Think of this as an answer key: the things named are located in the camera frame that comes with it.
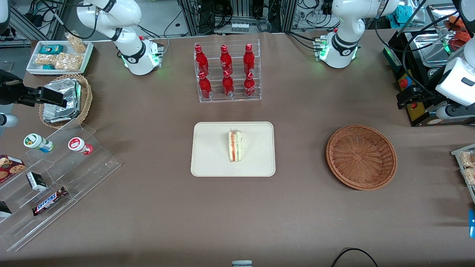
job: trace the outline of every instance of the white bottle with green label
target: white bottle with green label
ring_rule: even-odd
[[[45,138],[41,137],[41,135],[36,133],[30,133],[27,135],[23,143],[28,148],[38,149],[44,153],[50,152],[55,147],[53,142],[46,140]]]

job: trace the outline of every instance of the red bottle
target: red bottle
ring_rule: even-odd
[[[252,97],[254,95],[254,85],[256,83],[254,82],[252,76],[252,72],[249,72],[246,75],[246,80],[244,81],[244,96],[246,97]]]
[[[246,45],[246,53],[244,54],[244,73],[247,75],[249,72],[254,73],[254,53],[252,52],[252,45]]]
[[[195,52],[196,52],[196,62],[198,63],[199,71],[203,71],[206,76],[209,75],[209,64],[208,58],[206,57],[205,53],[203,53],[203,49],[201,45],[195,45]]]
[[[230,75],[233,75],[233,63],[231,61],[231,55],[228,52],[228,46],[221,46],[221,67],[223,71],[228,70]]]
[[[223,72],[223,87],[224,87],[224,94],[227,97],[232,97],[234,95],[234,82],[233,78],[231,78],[231,74],[229,74],[228,70]]]
[[[200,71],[199,74],[199,85],[201,89],[201,94],[204,98],[212,98],[213,92],[211,91],[211,83],[209,82],[208,78],[206,78],[206,74],[204,71]]]

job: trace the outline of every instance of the candy bar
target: candy bar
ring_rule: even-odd
[[[41,202],[38,206],[36,206],[36,208],[31,209],[33,211],[33,216],[44,212],[65,195],[67,195],[67,191],[66,189],[64,189],[64,187],[61,187],[61,189],[54,192],[54,194],[52,194],[50,197],[45,199],[45,201]]]
[[[43,177],[41,177],[41,175],[34,172],[29,172],[27,173],[27,178],[28,182],[30,183],[31,189],[41,192],[47,188],[45,180],[43,180]]]
[[[11,215],[10,209],[4,201],[0,201],[0,217],[8,218]]]

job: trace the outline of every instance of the brown woven basket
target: brown woven basket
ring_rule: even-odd
[[[396,152],[376,129],[350,125],[330,137],[326,157],[330,169],[344,184],[359,190],[385,186],[396,174]]]
[[[81,84],[81,111],[80,111],[81,113],[76,118],[76,120],[79,123],[81,123],[86,119],[87,114],[89,113],[89,109],[91,108],[91,103],[92,103],[91,86],[87,82],[86,78],[84,78],[84,76],[82,76],[81,74],[61,75],[58,78],[56,78],[55,81],[66,79],[66,78],[76,79]],[[39,119],[44,123],[44,125],[59,129],[63,125],[68,123],[68,122],[59,122],[59,123],[50,124],[50,123],[45,122],[45,120],[43,119],[44,110],[45,110],[45,105],[44,104],[39,105]]]

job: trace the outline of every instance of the table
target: table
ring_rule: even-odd
[[[381,31],[389,39],[392,30]],[[314,32],[308,36],[318,36]],[[193,43],[261,40],[261,102],[200,104]],[[315,61],[284,34],[178,38],[163,68],[134,76],[113,43],[95,43],[87,79],[93,103],[85,121],[123,165],[19,252],[7,266],[330,266],[346,247],[368,251],[380,266],[473,266],[470,195],[450,152],[474,143],[470,127],[411,128],[396,105],[397,87],[367,31],[345,69]],[[28,86],[52,78],[26,75]],[[38,108],[16,105],[20,124],[0,139],[2,151],[26,151],[24,136],[53,132]],[[198,122],[269,121],[276,173],[268,178],[204,178],[190,172]],[[395,178],[356,191],[330,172],[325,146],[349,124],[381,131],[398,155]],[[371,266],[352,251],[338,266]]]

